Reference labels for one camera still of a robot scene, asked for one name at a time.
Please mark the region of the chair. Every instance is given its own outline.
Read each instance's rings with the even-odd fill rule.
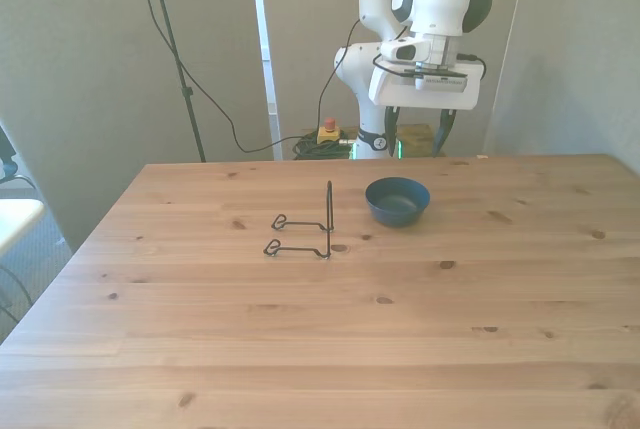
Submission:
[[[36,189],[35,184],[26,176],[18,174],[18,164],[13,161],[16,155],[11,142],[0,127],[0,160],[4,167],[4,177],[0,185],[10,181],[22,180]],[[42,202],[33,199],[0,199],[0,257],[5,255],[27,232],[44,216]],[[9,269],[0,264],[0,271],[7,274],[20,288],[29,306],[33,300],[22,281]],[[0,313],[4,313],[16,324],[19,322],[8,309],[0,305]]]

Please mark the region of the red button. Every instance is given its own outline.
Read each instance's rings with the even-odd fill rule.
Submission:
[[[324,128],[327,132],[333,132],[336,130],[336,120],[333,117],[327,117],[324,120]]]

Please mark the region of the bowl rim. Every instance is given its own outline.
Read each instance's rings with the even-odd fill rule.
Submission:
[[[385,181],[389,181],[389,180],[401,180],[401,181],[407,181],[410,182],[411,184],[417,184],[418,186],[420,186],[422,189],[424,189],[424,191],[427,194],[427,202],[424,205],[420,205],[418,207],[417,210],[415,211],[390,211],[388,209],[383,209],[382,207],[377,206],[376,204],[374,204],[371,199],[369,198],[369,190],[376,184],[385,182]],[[414,214],[420,214],[421,212],[424,212],[424,210],[429,207],[429,204],[431,203],[431,192],[429,192],[429,189],[427,189],[427,187],[422,184],[419,181],[416,181],[415,179],[409,179],[408,177],[398,177],[398,176],[391,176],[391,177],[383,177],[382,179],[378,179],[376,181],[373,181],[371,184],[369,184],[367,186],[367,189],[365,191],[365,199],[367,200],[367,203],[369,204],[369,206],[371,206],[372,208],[375,208],[378,211],[381,211],[383,213],[392,215],[392,216],[396,216],[396,217],[405,217],[407,215],[414,215]]]

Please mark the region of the tripod pole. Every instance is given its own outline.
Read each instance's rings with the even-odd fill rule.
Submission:
[[[198,129],[198,123],[196,121],[196,115],[193,111],[193,103],[191,102],[191,96],[193,96],[193,89],[187,86],[187,82],[184,78],[184,71],[182,70],[182,62],[180,55],[178,54],[178,46],[176,46],[176,40],[173,36],[173,30],[171,29],[171,21],[169,20],[169,12],[167,11],[167,5],[165,0],[160,0],[160,7],[162,8],[162,15],[164,16],[164,23],[167,27],[167,35],[169,36],[169,42],[171,43],[171,51],[176,61],[176,67],[178,68],[178,77],[180,78],[180,85],[182,87],[182,95],[187,105],[187,112],[189,113],[189,120],[191,121],[191,128],[193,129],[193,136],[198,146],[198,154],[200,155],[200,162],[207,162],[204,154],[204,148],[202,147],[202,139],[200,138],[200,130]]]

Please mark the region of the gray wall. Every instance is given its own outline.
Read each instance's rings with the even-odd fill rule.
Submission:
[[[238,121],[270,142],[254,0],[167,0],[185,63]],[[72,248],[146,163],[197,152],[172,56],[144,0],[0,0],[0,119]],[[244,156],[195,97],[211,161]]]
[[[478,108],[461,114],[445,150],[452,155],[482,150],[493,108],[498,78],[516,0],[495,0],[489,19],[464,41],[464,50],[483,57],[489,72]],[[346,42],[358,18],[357,0],[265,0],[274,68],[278,112],[283,136],[314,128],[318,97],[333,68],[333,58]],[[356,30],[354,42],[377,36]],[[351,91],[339,80],[332,83],[323,105],[323,117],[335,116],[341,125],[358,124],[358,106]],[[401,122],[430,122],[437,127],[437,111],[409,111]]]
[[[608,153],[640,172],[640,0],[520,0],[487,150]]]

